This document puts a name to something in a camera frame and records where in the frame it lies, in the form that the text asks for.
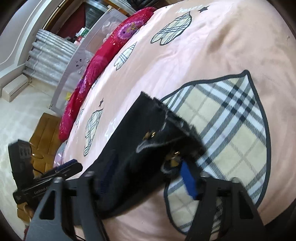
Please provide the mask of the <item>pink heart-patterned duvet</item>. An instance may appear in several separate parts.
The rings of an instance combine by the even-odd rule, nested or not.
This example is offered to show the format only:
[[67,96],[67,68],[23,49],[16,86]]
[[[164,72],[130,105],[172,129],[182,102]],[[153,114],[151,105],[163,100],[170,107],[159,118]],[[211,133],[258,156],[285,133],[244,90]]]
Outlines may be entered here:
[[264,240],[295,240],[295,31],[272,1],[181,1],[160,8],[74,92],[64,161],[88,168],[141,92],[193,125],[214,178],[240,178]]

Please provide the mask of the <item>red floral quilt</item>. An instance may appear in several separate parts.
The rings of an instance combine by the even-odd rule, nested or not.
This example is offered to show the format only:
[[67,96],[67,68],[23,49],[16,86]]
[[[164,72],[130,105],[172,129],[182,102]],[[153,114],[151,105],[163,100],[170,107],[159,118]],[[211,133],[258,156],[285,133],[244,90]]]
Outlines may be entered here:
[[154,7],[147,7],[137,11],[120,23],[96,51],[66,105],[59,128],[59,140],[61,142],[69,138],[79,109],[95,80],[135,32],[147,23],[156,10]]

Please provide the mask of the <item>grey bed guard rail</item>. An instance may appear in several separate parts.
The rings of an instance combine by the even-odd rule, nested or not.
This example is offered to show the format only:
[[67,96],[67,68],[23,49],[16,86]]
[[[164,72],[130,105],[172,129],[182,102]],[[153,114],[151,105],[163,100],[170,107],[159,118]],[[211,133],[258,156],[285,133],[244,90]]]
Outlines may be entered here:
[[66,96],[76,88],[80,78],[103,40],[127,17],[114,8],[110,8],[93,25],[81,40],[71,57],[51,100],[50,109],[62,116],[67,105]]

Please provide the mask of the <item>grey curtain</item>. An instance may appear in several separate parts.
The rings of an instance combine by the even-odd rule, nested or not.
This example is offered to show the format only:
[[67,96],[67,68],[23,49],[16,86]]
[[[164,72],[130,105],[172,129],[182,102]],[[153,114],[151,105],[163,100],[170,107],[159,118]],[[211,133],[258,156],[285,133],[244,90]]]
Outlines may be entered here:
[[39,29],[23,73],[57,86],[77,46],[52,32]]

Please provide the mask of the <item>black pants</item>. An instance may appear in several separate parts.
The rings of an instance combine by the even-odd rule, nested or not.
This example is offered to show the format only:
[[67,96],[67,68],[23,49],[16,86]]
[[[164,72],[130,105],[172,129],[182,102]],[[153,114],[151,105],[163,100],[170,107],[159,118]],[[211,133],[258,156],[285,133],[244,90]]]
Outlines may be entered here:
[[177,176],[182,161],[204,152],[192,125],[141,93],[87,169],[91,177],[78,179],[78,207],[100,219],[119,215]]

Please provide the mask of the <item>white air conditioner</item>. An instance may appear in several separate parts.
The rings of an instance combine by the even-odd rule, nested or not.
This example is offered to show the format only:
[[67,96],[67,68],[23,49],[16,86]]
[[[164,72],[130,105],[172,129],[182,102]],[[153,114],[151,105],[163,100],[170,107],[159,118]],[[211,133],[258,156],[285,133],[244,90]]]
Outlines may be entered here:
[[12,102],[28,84],[27,76],[21,74],[2,89],[1,97],[7,102]]

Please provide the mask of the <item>wooden headboard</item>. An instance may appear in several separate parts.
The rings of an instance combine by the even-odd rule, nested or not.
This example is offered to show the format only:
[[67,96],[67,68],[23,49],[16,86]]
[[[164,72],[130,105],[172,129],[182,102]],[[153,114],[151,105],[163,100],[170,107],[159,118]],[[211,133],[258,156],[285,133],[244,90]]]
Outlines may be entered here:
[[43,113],[29,140],[35,177],[53,169],[55,155],[61,145],[58,138],[60,121],[57,116]]

